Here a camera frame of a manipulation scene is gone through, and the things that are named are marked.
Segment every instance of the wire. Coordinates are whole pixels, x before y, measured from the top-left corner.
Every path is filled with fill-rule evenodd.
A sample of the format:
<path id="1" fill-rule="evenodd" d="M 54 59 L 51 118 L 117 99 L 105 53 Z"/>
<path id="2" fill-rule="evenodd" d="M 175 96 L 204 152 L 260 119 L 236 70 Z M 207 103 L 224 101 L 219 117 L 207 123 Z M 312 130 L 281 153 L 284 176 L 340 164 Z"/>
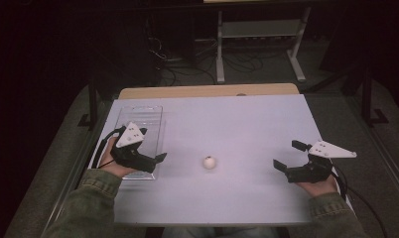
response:
<path id="1" fill-rule="evenodd" d="M 97 152 L 95 153 L 94 159 L 93 159 L 93 164 L 92 164 L 92 168 L 95 168 L 95 166 L 98 164 L 98 160 L 100 159 L 101 153 L 103 152 L 104 147 L 106 146 L 107 140 L 113 136 L 113 134 L 115 133 L 119 133 L 121 134 L 123 131 L 125 131 L 126 127 L 122 126 L 121 128 L 115 129 L 112 132 L 110 132 L 109 134 L 107 134 L 106 137 L 103 138 L 103 140 L 101 140 L 100 145 L 97 148 Z"/>
<path id="2" fill-rule="evenodd" d="M 99 167 L 97 167 L 97 168 L 98 168 L 98 169 L 103 168 L 103 167 L 109 165 L 110 163 L 112 163 L 112 162 L 114 162 L 114 161 L 115 161 L 115 160 L 111 160 L 111 161 L 109 161 L 108 163 L 106 163 L 106 164 L 104 164 L 104 165 L 101 165 L 101 166 L 99 166 Z"/>
<path id="3" fill-rule="evenodd" d="M 385 229 L 385 225 L 383 224 L 381 218 L 379 217 L 379 215 L 376 213 L 375 209 L 373 209 L 373 207 L 369 204 L 369 202 L 362 196 L 360 195 L 357 191 L 355 191 L 353 188 L 348 187 L 348 189 L 350 191 L 352 191 L 356 196 L 358 196 L 358 198 L 360 198 L 360 200 L 369 208 L 369 210 L 373 213 L 373 215 L 375 216 L 375 219 L 378 221 L 379 226 L 382 230 L 382 234 L 385 238 L 388 237 L 388 234 L 386 233 L 386 229 Z"/>
<path id="4" fill-rule="evenodd" d="M 157 38 L 149 38 L 149 40 L 150 41 L 153 40 L 154 42 L 157 42 L 159 44 L 159 48 L 157 50 L 150 49 L 149 52 L 153 53 L 154 55 L 156 55 L 156 57 L 158 57 L 161 60 L 166 60 L 168 57 L 165 54 L 161 53 L 161 51 L 162 51 L 162 42 L 159 39 L 157 39 Z"/>
<path id="5" fill-rule="evenodd" d="M 231 68 L 233 68 L 236 71 L 239 71 L 239 72 L 253 72 L 253 71 L 255 71 L 254 66 L 248 67 L 248 66 L 242 65 L 240 63 L 234 62 L 233 60 L 231 60 L 231 59 L 229 59 L 227 57 L 222 57 L 222 58 L 224 59 L 224 61 L 227 63 L 228 66 L 230 66 Z M 241 69 L 235 68 L 234 65 L 236 65 L 238 67 L 245 68 L 245 70 L 241 70 Z"/>
<path id="6" fill-rule="evenodd" d="M 345 176 L 344 172 L 336 165 L 332 164 L 332 166 L 339 171 L 339 173 L 341 174 L 342 178 L 344 179 L 344 193 L 348 192 L 348 181 L 347 181 L 347 177 Z"/>
<path id="7" fill-rule="evenodd" d="M 344 183 L 342 182 L 341 178 L 336 175 L 334 172 L 331 172 L 332 176 L 335 178 L 336 183 L 338 184 L 339 187 L 339 194 L 341 195 L 343 200 L 346 200 L 345 198 L 345 189 L 344 189 Z"/>
<path id="8" fill-rule="evenodd" d="M 209 52 L 211 50 L 214 50 L 217 47 L 217 40 L 216 39 L 209 39 L 209 40 L 212 41 L 212 45 L 207 47 L 206 49 L 196 53 L 195 54 L 196 58 L 199 58 L 201 55 L 203 55 L 203 54 L 205 54 L 205 53 L 207 53 L 207 52 Z M 164 60 L 164 62 L 179 62 L 179 61 L 183 61 L 183 60 L 184 60 L 184 58 L 166 58 Z"/>
<path id="9" fill-rule="evenodd" d="M 169 71 L 169 72 L 173 75 L 173 78 L 165 78 L 165 77 L 163 77 L 163 76 L 161 77 L 161 79 L 165 79 L 165 86 L 168 86 L 168 84 L 167 84 L 167 82 L 166 82 L 166 79 L 172 80 L 172 83 L 171 83 L 169 86 L 173 86 L 173 85 L 175 84 L 175 82 L 178 82 L 179 85 L 182 86 L 181 81 L 178 80 L 178 79 L 176 78 L 176 74 L 175 74 L 174 71 L 172 71 L 172 70 L 169 69 L 168 67 L 164 67 L 164 69 L 167 70 L 167 71 Z"/>
<path id="10" fill-rule="evenodd" d="M 194 69 L 194 70 L 199 70 L 199 72 L 198 72 L 198 73 L 185 73 L 185 72 L 181 72 L 181 71 L 176 71 L 176 70 L 174 70 L 173 68 Z M 201 68 L 189 67 L 189 66 L 172 66 L 172 67 L 168 67 L 167 70 L 172 71 L 172 72 L 175 72 L 175 73 L 179 73 L 179 74 L 182 74 L 182 75 L 198 75 L 198 74 L 205 73 L 205 74 L 207 74 L 207 75 L 211 78 L 212 84 L 215 85 L 214 76 L 212 76 L 211 73 L 209 73 L 208 71 L 206 71 L 206 70 L 204 70 L 204 69 L 201 69 Z"/>
<path id="11" fill-rule="evenodd" d="M 342 182 L 342 180 L 339 178 L 339 176 L 337 176 L 334 172 L 332 172 L 333 177 L 335 178 L 335 180 L 337 180 L 338 186 L 339 186 L 339 190 L 341 192 L 341 190 L 343 189 L 344 191 L 344 195 L 346 195 L 346 193 L 350 190 L 352 191 L 368 208 L 369 210 L 372 212 L 373 216 L 375 217 L 375 219 L 378 221 L 378 224 L 382 230 L 382 234 L 385 238 L 388 237 L 388 234 L 386 233 L 386 229 L 385 229 L 385 225 L 383 224 L 382 220 L 380 219 L 379 215 L 376 213 L 375 209 L 373 209 L 373 207 L 370 205 L 370 203 L 361 195 L 359 194 L 356 190 L 354 190 L 353 188 L 351 188 L 350 186 L 348 186 L 347 184 L 347 178 L 345 177 L 344 172 L 336 165 L 332 164 L 332 166 L 338 170 L 342 177 L 344 178 L 344 182 Z"/>
<path id="12" fill-rule="evenodd" d="M 258 70 L 258 69 L 263 68 L 264 62 L 262 61 L 262 59 L 259 59 L 259 58 L 258 58 L 258 55 L 249 56 L 247 53 L 245 53 L 245 54 L 243 54 L 243 55 L 247 56 L 247 59 L 243 58 L 243 57 L 242 57 L 241 55 L 239 55 L 239 54 L 236 54 L 236 55 L 234 55 L 234 56 L 236 57 L 236 59 L 237 59 L 239 62 L 249 62 L 249 63 L 252 65 L 252 67 L 253 67 L 254 70 Z"/>

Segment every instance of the small white ball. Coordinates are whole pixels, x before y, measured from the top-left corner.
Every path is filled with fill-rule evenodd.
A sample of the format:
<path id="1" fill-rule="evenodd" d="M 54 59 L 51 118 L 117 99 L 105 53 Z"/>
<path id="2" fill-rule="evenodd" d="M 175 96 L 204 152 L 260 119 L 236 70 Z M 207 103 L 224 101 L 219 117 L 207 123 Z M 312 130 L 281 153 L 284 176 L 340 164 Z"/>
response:
<path id="1" fill-rule="evenodd" d="M 213 157 L 205 157 L 205 159 L 203 159 L 202 164 L 204 168 L 212 170 L 216 166 L 216 160 Z"/>

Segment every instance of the human hand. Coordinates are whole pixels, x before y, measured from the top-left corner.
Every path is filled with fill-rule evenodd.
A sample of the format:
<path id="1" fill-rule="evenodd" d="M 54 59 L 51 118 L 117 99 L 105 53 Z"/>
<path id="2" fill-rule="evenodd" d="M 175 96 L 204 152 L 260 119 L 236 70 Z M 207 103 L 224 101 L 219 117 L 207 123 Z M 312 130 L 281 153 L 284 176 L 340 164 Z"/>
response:
<path id="1" fill-rule="evenodd" d="M 298 186 L 303 188 L 311 197 L 316 197 L 325 193 L 337 192 L 336 182 L 333 176 L 329 176 L 327 180 L 318 182 L 296 182 Z"/>
<path id="2" fill-rule="evenodd" d="M 109 142 L 107 143 L 106 150 L 104 151 L 103 155 L 101 156 L 100 160 L 100 169 L 111 174 L 114 174 L 120 178 L 125 177 L 128 174 L 136 172 L 136 170 L 131 168 L 126 168 L 120 166 L 114 162 L 112 155 L 110 155 L 110 151 L 112 151 L 113 144 L 115 143 L 117 137 L 111 137 Z"/>

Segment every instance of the white table surface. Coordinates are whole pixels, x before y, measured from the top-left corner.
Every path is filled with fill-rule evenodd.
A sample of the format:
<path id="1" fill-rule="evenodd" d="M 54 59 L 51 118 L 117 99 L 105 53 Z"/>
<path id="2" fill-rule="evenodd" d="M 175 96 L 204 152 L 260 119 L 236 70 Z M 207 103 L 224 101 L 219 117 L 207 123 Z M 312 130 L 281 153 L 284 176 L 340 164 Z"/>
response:
<path id="1" fill-rule="evenodd" d="M 296 225 L 310 222 L 309 196 L 287 183 L 273 159 L 308 162 L 292 140 L 321 135 L 304 95 L 115 100 L 100 138 L 124 106 L 163 106 L 156 180 L 125 180 L 115 222 L 149 225 Z M 217 159 L 213 170 L 201 161 Z"/>

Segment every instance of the transparent acrylic sheet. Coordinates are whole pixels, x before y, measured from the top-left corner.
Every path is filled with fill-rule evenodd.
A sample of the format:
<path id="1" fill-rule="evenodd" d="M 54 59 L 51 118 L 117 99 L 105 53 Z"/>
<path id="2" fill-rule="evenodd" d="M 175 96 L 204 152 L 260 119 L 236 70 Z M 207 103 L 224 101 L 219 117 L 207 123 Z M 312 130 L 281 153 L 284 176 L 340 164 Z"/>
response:
<path id="1" fill-rule="evenodd" d="M 159 146 L 160 127 L 162 123 L 162 106 L 123 107 L 119 113 L 115 128 L 126 126 L 129 122 L 135 123 L 140 129 L 146 128 L 144 141 L 138 152 L 144 156 L 155 158 Z M 159 164 L 152 174 L 134 172 L 124 177 L 124 180 L 153 180 L 156 179 Z"/>

